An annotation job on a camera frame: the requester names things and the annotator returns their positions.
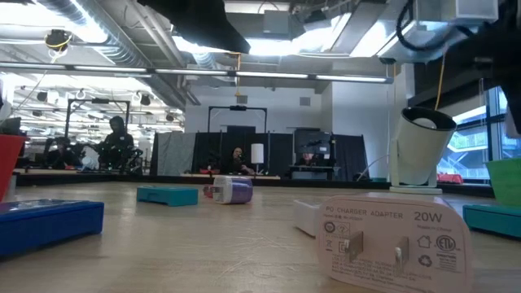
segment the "blue box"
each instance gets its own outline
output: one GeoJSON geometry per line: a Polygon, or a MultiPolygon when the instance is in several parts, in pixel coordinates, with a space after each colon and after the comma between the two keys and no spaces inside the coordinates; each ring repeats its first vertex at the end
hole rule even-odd
{"type": "Polygon", "coordinates": [[[521,208],[466,205],[463,206],[463,219],[472,229],[521,238],[521,208]]]}
{"type": "Polygon", "coordinates": [[[0,203],[0,256],[103,230],[103,203],[40,199],[0,203]]]}
{"type": "Polygon", "coordinates": [[[170,207],[195,205],[198,203],[199,190],[189,187],[138,187],[138,201],[166,203],[170,207]]]}

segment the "red bin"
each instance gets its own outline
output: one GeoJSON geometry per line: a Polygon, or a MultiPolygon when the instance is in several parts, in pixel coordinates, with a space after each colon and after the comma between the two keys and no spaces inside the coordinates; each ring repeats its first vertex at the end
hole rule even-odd
{"type": "Polygon", "coordinates": [[[24,142],[25,137],[0,134],[0,158],[2,158],[0,163],[0,202],[7,192],[18,154],[24,142]]]}

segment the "teal case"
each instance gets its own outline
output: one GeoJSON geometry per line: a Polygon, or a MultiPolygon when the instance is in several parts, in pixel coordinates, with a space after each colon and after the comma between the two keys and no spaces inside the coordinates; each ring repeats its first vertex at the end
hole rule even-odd
{"type": "Polygon", "coordinates": [[[463,206],[463,219],[472,229],[521,238],[521,208],[466,205],[463,206]]]}
{"type": "Polygon", "coordinates": [[[199,190],[189,187],[138,187],[138,202],[166,203],[170,207],[196,205],[199,190]]]}

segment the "window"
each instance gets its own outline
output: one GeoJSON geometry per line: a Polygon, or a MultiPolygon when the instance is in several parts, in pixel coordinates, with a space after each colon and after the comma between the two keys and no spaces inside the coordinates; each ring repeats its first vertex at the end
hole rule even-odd
{"type": "Polygon", "coordinates": [[[450,139],[438,173],[460,174],[464,179],[489,179],[488,132],[486,126],[458,130],[450,139]]]}
{"type": "Polygon", "coordinates": [[[497,124],[501,134],[501,159],[521,158],[521,139],[508,138],[505,133],[505,122],[497,124]]]}
{"type": "Polygon", "coordinates": [[[521,139],[506,136],[505,94],[497,87],[484,96],[490,106],[488,113],[487,106],[481,106],[453,117],[458,128],[438,164],[438,173],[460,174],[467,182],[487,180],[486,162],[521,158],[521,139]]]}

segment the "wooden table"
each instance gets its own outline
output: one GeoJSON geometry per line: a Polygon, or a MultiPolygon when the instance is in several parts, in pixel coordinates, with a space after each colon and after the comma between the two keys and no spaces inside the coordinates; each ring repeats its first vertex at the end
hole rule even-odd
{"type": "MultiPolygon", "coordinates": [[[[105,202],[104,231],[1,260],[0,292],[374,293],[322,274],[314,239],[292,223],[294,199],[323,201],[360,190],[256,187],[246,205],[217,205],[201,193],[198,206],[169,208],[136,203],[139,185],[19,188],[19,199],[105,202]]],[[[488,202],[444,198],[458,211],[488,202]]],[[[472,244],[473,292],[519,293],[521,243],[473,232],[472,244]]]]}
{"type": "Polygon", "coordinates": [[[210,178],[210,177],[245,177],[250,179],[261,179],[261,180],[280,180],[279,176],[252,176],[252,175],[225,175],[225,174],[214,174],[210,176],[209,174],[181,174],[181,177],[200,177],[200,178],[210,178]]]}

